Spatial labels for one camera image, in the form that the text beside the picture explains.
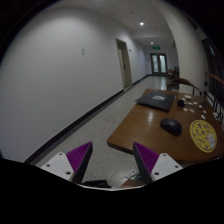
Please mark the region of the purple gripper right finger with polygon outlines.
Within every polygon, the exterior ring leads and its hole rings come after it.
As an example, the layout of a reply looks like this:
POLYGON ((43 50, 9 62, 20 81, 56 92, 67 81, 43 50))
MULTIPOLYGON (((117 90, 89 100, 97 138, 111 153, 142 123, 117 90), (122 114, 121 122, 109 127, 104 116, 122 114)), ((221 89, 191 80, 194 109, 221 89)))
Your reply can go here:
POLYGON ((144 184, 152 183, 182 169, 167 153, 157 154, 140 143, 133 143, 133 154, 144 184))

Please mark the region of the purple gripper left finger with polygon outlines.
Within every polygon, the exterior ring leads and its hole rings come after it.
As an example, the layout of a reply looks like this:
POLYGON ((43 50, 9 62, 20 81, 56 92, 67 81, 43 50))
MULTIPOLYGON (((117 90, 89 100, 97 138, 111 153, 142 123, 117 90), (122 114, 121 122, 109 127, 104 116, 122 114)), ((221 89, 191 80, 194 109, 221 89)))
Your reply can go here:
POLYGON ((42 169, 70 182, 80 184, 92 152, 92 142, 85 143, 68 153, 57 153, 42 166, 42 169))

